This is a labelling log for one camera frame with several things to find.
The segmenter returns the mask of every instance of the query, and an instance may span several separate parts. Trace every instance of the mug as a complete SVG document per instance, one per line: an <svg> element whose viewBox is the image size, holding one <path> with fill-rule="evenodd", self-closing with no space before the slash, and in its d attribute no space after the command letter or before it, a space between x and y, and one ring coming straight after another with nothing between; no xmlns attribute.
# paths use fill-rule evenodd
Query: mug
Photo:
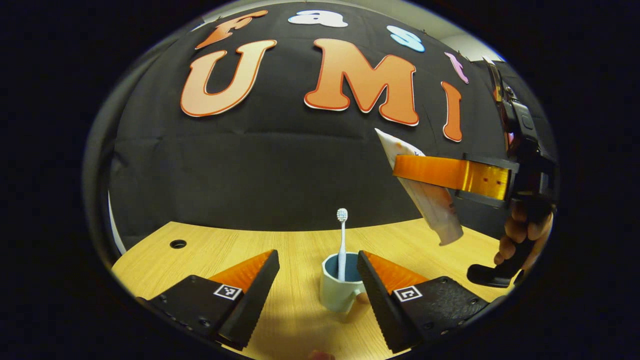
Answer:
<svg viewBox="0 0 640 360"><path fill-rule="evenodd" d="M346 321L359 318L370 308L362 278L356 264L358 254L347 252L344 281L338 280L338 254L329 255L322 262L323 275L320 278L320 303L331 311L347 314Z"/></svg>

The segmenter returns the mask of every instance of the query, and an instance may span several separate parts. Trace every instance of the toothbrush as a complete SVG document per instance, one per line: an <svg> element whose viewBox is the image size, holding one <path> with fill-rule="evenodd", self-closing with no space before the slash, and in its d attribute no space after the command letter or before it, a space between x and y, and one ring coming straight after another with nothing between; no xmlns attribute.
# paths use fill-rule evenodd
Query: toothbrush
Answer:
<svg viewBox="0 0 640 360"><path fill-rule="evenodd" d="M347 209L338 209L338 221L342 224L342 243L340 244L340 252L338 252L338 280L344 281L344 268L347 264L347 250L344 244L344 222L349 216Z"/></svg>

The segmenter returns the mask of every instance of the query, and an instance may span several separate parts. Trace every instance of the orange letter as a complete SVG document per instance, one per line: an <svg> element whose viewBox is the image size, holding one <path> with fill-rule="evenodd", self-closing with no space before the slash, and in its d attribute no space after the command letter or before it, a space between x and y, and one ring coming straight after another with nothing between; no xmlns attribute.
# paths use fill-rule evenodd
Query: orange letter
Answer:
<svg viewBox="0 0 640 360"><path fill-rule="evenodd" d="M350 42L320 38L314 44L323 50L322 66L316 89L305 95L307 106L337 111L348 108L350 100L342 93L342 80L346 77L362 112L370 112L387 88L387 101L380 105L380 115L409 126L418 124L413 106L413 64L387 55L372 69Z"/></svg>
<svg viewBox="0 0 640 360"><path fill-rule="evenodd" d="M462 95L458 89L446 81L440 83L447 95L447 123L442 127L442 133L449 140L455 142L462 141L462 131L460 131L460 101Z"/></svg>
<svg viewBox="0 0 640 360"><path fill-rule="evenodd" d="M207 40L204 40L200 45L196 46L196 50L201 49L207 45L211 45L216 41L220 41L226 39L233 35L229 30L231 29L240 29L251 22L251 19L254 17L265 16L267 14L267 10L261 10L259 12L250 13L248 15L243 15L240 17L236 17L235 19L231 19L229 21L223 22L222 24L216 26L216 29L209 35Z"/></svg>
<svg viewBox="0 0 640 360"><path fill-rule="evenodd" d="M262 55L276 44L276 40L262 40L238 47L237 51L242 56L238 62L236 74L231 84L216 94L207 92L207 82L216 61L222 59L227 52L216 51L194 60L180 98L182 110L193 117L201 117L222 113L239 104L253 87Z"/></svg>

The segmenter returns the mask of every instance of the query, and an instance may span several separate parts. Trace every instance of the hand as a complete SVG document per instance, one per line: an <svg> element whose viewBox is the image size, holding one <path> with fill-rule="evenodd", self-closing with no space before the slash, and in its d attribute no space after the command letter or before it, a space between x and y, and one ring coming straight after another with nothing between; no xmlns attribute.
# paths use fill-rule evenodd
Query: hand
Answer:
<svg viewBox="0 0 640 360"><path fill-rule="evenodd" d="M308 360L335 360L335 356L318 350L311 351L311 354L307 357Z"/></svg>
<svg viewBox="0 0 640 360"><path fill-rule="evenodd" d="M549 214L540 224L531 222L527 225L526 221L527 212L524 209L524 205L521 202L517 202L513 206L511 216L504 223L506 235L500 239L499 251L493 258L493 262L496 265L500 265L505 259L510 259L515 254L514 242L522 243L527 237L529 238L527 241L535 241L536 243L533 245L531 254L522 265L522 269L528 272L533 263L535 263L551 233L554 215L553 213Z"/></svg>

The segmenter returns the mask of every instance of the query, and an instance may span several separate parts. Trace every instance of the white wall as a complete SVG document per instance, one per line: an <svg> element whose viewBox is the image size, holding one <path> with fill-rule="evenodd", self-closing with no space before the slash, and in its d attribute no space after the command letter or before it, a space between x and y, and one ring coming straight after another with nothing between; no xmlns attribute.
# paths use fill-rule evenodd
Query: white wall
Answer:
<svg viewBox="0 0 640 360"><path fill-rule="evenodd" d="M469 34L454 35L439 40L452 49L460 51L470 61L482 60L483 56L495 61L504 61L493 49Z"/></svg>
<svg viewBox="0 0 640 360"><path fill-rule="evenodd" d="M203 16L204 21L212 22L218 17L227 17L235 13L251 10L260 6L282 4L282 3L299 3L300 0L237 0L228 3L219 8L213 9L211 12ZM419 7L411 2L402 0L319 0L307 1L307 3L333 3L355 6L380 13L419 30L425 30L429 36L440 39L453 35L464 34L465 32L449 22L446 19Z"/></svg>
<svg viewBox="0 0 640 360"><path fill-rule="evenodd" d="M204 21L213 22L218 17L228 17L235 13L251 10L260 6L281 3L299 2L293 0L237 0L216 8L203 16ZM459 51L470 61L482 60L487 56L491 60L504 61L494 50L484 43L462 30L457 25L417 6L403 0L318 0L307 3L334 3L355 6L374 11L419 30L424 30L429 36L442 41L454 50Z"/></svg>

